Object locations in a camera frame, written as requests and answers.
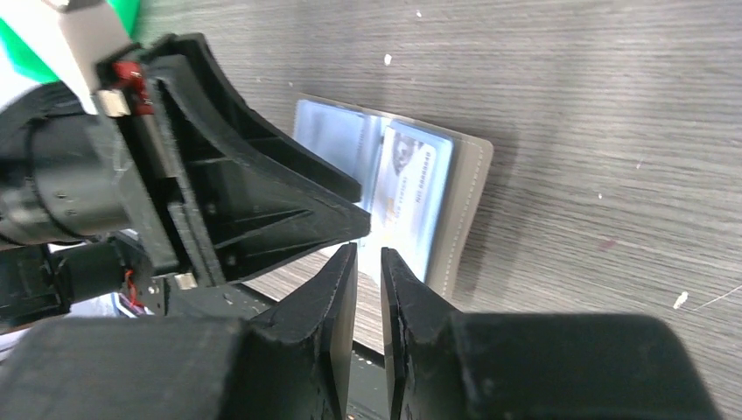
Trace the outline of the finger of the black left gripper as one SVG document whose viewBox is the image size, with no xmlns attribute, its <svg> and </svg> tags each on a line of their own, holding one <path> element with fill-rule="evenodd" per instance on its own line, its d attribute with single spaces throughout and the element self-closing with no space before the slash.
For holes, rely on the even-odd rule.
<svg viewBox="0 0 742 420">
<path fill-rule="evenodd" d="M 146 69 L 178 192 L 169 210 L 205 284 L 248 281 L 366 235 L 357 203 L 264 156 L 217 112 L 182 56 Z"/>
<path fill-rule="evenodd" d="M 254 149 L 345 200 L 361 200 L 358 181 L 286 135 L 244 101 L 222 71 L 204 34 L 168 33 L 145 50 L 142 60 L 152 64 L 166 56 L 185 58 L 208 101 Z"/>
</svg>

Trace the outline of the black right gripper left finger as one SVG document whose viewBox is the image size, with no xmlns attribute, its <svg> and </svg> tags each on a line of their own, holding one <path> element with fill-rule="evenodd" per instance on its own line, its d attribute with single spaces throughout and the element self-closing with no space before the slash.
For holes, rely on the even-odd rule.
<svg viewBox="0 0 742 420">
<path fill-rule="evenodd" d="M 357 278 L 357 248 L 315 275 Z M 233 419 L 244 318 L 63 318 L 32 328 L 1 370 L 4 419 Z"/>
</svg>

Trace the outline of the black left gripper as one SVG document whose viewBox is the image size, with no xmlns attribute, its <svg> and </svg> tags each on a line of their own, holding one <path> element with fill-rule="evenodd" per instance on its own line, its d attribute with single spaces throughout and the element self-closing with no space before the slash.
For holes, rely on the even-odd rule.
<svg viewBox="0 0 742 420">
<path fill-rule="evenodd" d="M 192 277 L 186 175 L 168 158 L 160 106 L 127 82 L 86 113 L 62 83 L 1 114 L 1 321 L 65 315 L 110 292 L 165 316 Z"/>
</svg>

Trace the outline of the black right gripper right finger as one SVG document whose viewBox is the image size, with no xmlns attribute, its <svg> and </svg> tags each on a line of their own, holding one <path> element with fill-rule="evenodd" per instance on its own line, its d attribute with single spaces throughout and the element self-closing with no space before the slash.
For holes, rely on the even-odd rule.
<svg viewBox="0 0 742 420">
<path fill-rule="evenodd" d="M 381 251 L 394 419 L 718 419 L 683 343 L 639 314 L 463 312 Z"/>
</svg>

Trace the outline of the white VIP card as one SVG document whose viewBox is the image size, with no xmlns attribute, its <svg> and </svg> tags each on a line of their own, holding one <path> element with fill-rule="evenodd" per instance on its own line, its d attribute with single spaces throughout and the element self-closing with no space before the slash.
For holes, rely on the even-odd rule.
<svg viewBox="0 0 742 420">
<path fill-rule="evenodd" d="M 392 122 L 383 133 L 371 201 L 368 245 L 396 249 L 423 279 L 429 241 L 425 238 L 431 179 L 438 151 L 415 129 Z"/>
</svg>

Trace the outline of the grey card holder wallet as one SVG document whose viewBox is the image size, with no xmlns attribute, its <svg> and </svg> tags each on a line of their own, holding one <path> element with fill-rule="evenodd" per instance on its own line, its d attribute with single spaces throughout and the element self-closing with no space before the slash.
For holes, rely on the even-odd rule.
<svg viewBox="0 0 742 420">
<path fill-rule="evenodd" d="M 381 282 L 380 251 L 396 249 L 413 274 L 452 295 L 494 147 L 485 139 L 411 117 L 305 95 L 294 138 L 361 185 L 371 215 L 359 270 Z"/>
</svg>

